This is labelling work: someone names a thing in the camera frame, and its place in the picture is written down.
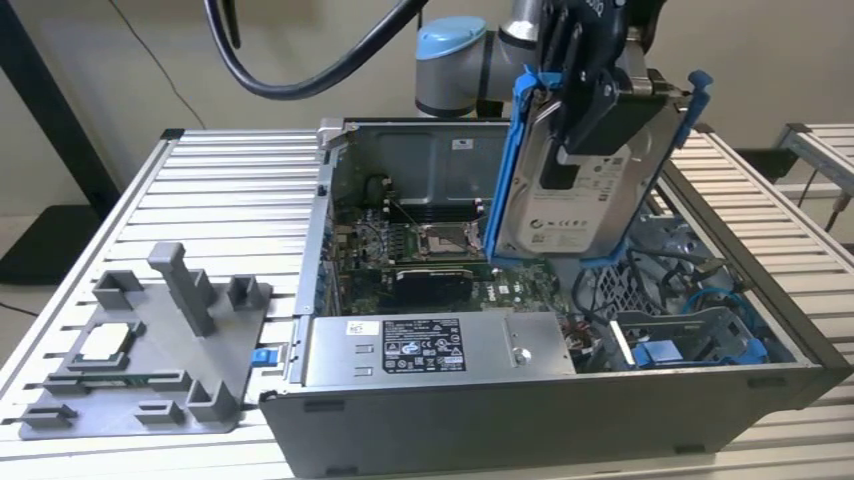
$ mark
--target black stand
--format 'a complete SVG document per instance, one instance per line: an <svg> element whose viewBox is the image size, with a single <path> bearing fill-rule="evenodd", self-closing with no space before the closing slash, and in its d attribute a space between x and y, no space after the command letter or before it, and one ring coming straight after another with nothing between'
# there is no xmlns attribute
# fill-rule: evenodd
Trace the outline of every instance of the black stand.
<svg viewBox="0 0 854 480"><path fill-rule="evenodd" d="M90 205L47 207L0 260L0 283L49 285L67 273L118 189L7 0L0 0L0 67Z"/></svg>

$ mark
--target white wall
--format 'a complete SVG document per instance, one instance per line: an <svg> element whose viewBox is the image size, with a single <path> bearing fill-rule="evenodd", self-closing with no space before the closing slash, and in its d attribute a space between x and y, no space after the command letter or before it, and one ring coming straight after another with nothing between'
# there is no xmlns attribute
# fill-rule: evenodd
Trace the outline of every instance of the white wall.
<svg viewBox="0 0 854 480"><path fill-rule="evenodd" d="M38 124L0 71L0 217L30 216L58 204L85 204Z"/></svg>
<svg viewBox="0 0 854 480"><path fill-rule="evenodd" d="M213 128L312 127L324 116L413 114L414 28L313 99L277 103L244 92L214 52L200 0L117 0L179 91ZM121 181L166 127L196 127L106 0L14 0L101 155ZM393 0L237 2L250 71L269 82L317 72ZM426 19L477 14L494 23L509 0L432 0ZM669 0L651 63L676 81L716 78L705 116L737 146L768 145L789 121L854 121L854 1Z"/></svg>

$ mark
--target sticker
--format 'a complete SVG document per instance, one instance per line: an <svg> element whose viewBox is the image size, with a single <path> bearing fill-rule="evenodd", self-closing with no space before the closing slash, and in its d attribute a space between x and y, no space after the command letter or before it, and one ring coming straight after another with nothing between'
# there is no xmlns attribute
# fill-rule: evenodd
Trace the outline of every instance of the sticker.
<svg viewBox="0 0 854 480"><path fill-rule="evenodd" d="M450 140L450 150L470 150L474 148L473 138L456 138Z"/></svg>
<svg viewBox="0 0 854 480"><path fill-rule="evenodd" d="M346 322L346 335L378 335L378 322L349 320Z"/></svg>
<svg viewBox="0 0 854 480"><path fill-rule="evenodd" d="M464 372L458 319L382 321L382 370L385 373Z"/></svg>

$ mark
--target floor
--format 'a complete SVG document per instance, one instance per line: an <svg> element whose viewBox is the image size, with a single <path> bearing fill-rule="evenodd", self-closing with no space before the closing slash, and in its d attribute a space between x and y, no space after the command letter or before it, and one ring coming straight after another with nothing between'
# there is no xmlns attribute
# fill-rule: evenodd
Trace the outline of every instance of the floor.
<svg viewBox="0 0 854 480"><path fill-rule="evenodd" d="M0 256L11 247L34 219L34 216L0 217ZM55 290L54 286L0 285L0 302L37 313L50 299L53 290ZM31 316L0 308L0 365L5 363L33 321Z"/></svg>

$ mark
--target white label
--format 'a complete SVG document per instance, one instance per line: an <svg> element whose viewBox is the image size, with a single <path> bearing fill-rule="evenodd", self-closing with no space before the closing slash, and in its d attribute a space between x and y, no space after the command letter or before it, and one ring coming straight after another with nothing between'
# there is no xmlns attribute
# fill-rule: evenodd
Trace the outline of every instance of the white label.
<svg viewBox="0 0 854 480"><path fill-rule="evenodd" d="M346 322L346 335L378 335L378 322L349 320Z"/></svg>
<svg viewBox="0 0 854 480"><path fill-rule="evenodd" d="M474 148L473 138L456 138L450 141L450 150L470 150Z"/></svg>

